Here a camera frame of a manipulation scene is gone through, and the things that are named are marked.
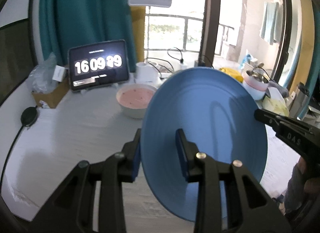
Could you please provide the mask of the tablet showing clock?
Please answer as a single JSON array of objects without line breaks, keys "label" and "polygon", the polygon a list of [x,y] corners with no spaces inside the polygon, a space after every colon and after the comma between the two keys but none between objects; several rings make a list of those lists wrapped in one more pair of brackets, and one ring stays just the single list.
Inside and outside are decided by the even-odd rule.
[{"label": "tablet showing clock", "polygon": [[68,51],[71,91],[93,89],[129,80],[124,40],[103,41]]}]

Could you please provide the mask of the yellow patterned tissue box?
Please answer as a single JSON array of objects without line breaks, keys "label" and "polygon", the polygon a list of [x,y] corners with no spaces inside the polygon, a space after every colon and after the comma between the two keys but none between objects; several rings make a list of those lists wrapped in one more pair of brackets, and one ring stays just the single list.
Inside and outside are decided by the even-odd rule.
[{"label": "yellow patterned tissue box", "polygon": [[266,96],[263,99],[263,108],[275,114],[289,117],[289,110],[287,109],[285,100],[283,98],[280,100],[275,98],[269,98]]}]

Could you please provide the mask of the white power strip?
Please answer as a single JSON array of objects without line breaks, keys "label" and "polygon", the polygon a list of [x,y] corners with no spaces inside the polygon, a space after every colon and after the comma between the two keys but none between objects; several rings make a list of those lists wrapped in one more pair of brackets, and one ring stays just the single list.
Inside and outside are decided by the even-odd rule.
[{"label": "white power strip", "polygon": [[188,65],[185,65],[184,63],[179,63],[178,65],[179,70],[186,70],[188,68],[189,68]]}]

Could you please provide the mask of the teal curtain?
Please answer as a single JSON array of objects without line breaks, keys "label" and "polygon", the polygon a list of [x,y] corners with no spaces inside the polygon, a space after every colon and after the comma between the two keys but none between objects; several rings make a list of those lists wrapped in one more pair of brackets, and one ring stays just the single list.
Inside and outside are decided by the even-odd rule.
[{"label": "teal curtain", "polygon": [[40,41],[44,59],[53,53],[68,63],[70,48],[102,41],[126,42],[129,70],[136,69],[136,48],[127,0],[40,0]]}]

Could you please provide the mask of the blue plate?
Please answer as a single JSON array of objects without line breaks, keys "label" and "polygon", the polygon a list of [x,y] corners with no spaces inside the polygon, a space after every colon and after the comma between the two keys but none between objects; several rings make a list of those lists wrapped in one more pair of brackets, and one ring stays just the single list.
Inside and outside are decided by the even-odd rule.
[{"label": "blue plate", "polygon": [[211,68],[191,68],[171,76],[152,97],[140,137],[142,167],[157,200],[171,213],[195,221],[198,185],[187,183],[175,134],[213,159],[240,160],[256,180],[267,161],[265,125],[254,118],[257,104],[231,76]]}]

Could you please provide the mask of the yellow bag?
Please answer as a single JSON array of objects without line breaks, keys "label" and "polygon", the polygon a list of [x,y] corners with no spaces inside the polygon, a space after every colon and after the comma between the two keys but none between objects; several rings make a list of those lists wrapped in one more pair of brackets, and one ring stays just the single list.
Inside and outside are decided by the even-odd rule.
[{"label": "yellow bag", "polygon": [[238,82],[242,83],[244,81],[243,76],[240,74],[238,70],[234,70],[232,68],[219,68],[219,70],[231,77],[233,77]]}]

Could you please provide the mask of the white lamp head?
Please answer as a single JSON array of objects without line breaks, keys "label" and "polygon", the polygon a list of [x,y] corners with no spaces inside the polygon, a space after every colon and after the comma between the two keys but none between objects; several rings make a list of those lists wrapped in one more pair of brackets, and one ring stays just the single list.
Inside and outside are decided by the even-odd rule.
[{"label": "white lamp head", "polygon": [[127,4],[131,7],[163,7],[170,8],[172,0],[127,0]]}]

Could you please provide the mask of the clear plastic bag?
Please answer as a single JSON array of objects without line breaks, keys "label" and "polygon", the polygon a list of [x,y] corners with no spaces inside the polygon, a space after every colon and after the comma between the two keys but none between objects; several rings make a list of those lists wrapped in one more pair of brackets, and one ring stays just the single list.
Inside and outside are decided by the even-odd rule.
[{"label": "clear plastic bag", "polygon": [[56,66],[56,56],[51,52],[48,59],[37,65],[29,74],[26,80],[28,89],[38,94],[53,92],[58,85],[58,81],[53,80]]}]

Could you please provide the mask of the cardboard box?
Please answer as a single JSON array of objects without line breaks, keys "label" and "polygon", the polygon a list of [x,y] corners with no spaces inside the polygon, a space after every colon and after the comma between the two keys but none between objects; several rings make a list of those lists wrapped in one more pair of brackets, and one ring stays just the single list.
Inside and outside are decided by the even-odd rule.
[{"label": "cardboard box", "polygon": [[65,78],[51,93],[42,94],[32,92],[36,105],[41,108],[55,109],[69,91],[69,81]]}]

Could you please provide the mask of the white cylindrical device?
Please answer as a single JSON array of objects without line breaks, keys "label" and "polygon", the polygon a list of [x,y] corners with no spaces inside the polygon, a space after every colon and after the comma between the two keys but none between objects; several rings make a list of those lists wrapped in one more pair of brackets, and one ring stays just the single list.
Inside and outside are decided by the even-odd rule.
[{"label": "white cylindrical device", "polygon": [[136,83],[157,83],[159,72],[149,63],[139,62],[136,64]]}]

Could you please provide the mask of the pink and blue stacked bowls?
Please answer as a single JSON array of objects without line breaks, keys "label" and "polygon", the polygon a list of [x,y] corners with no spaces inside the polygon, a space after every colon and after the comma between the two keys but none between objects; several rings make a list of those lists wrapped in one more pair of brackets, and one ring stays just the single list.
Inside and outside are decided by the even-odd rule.
[{"label": "pink and blue stacked bowls", "polygon": [[243,73],[242,85],[252,96],[253,100],[262,100],[268,88],[269,80],[261,73],[247,70]]}]

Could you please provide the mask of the hanging light blue towel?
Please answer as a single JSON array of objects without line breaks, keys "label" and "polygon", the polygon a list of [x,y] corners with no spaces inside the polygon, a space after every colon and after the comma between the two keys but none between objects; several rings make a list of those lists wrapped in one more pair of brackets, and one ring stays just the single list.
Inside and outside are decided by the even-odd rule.
[{"label": "hanging light blue towel", "polygon": [[260,37],[270,45],[279,43],[283,23],[283,6],[278,2],[265,2]]}]

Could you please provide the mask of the black round puck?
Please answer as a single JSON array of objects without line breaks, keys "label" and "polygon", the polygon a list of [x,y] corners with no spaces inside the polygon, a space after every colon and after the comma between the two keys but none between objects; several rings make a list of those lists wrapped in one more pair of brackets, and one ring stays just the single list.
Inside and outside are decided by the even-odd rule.
[{"label": "black round puck", "polygon": [[37,107],[26,108],[21,115],[21,124],[24,127],[32,126],[39,116],[39,111]]}]

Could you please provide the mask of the pink watermelon bowl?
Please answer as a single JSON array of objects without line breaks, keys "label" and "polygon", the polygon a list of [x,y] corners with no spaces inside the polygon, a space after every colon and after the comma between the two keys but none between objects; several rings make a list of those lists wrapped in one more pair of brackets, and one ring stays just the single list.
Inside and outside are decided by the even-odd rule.
[{"label": "pink watermelon bowl", "polygon": [[123,114],[142,119],[157,88],[147,84],[127,84],[116,93],[116,100]]}]

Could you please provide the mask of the small white box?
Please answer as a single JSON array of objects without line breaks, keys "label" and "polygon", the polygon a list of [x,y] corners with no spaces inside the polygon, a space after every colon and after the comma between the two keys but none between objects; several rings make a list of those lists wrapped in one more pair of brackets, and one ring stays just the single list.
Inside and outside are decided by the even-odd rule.
[{"label": "small white box", "polygon": [[61,83],[67,74],[67,69],[65,67],[56,66],[54,69],[52,80]]}]

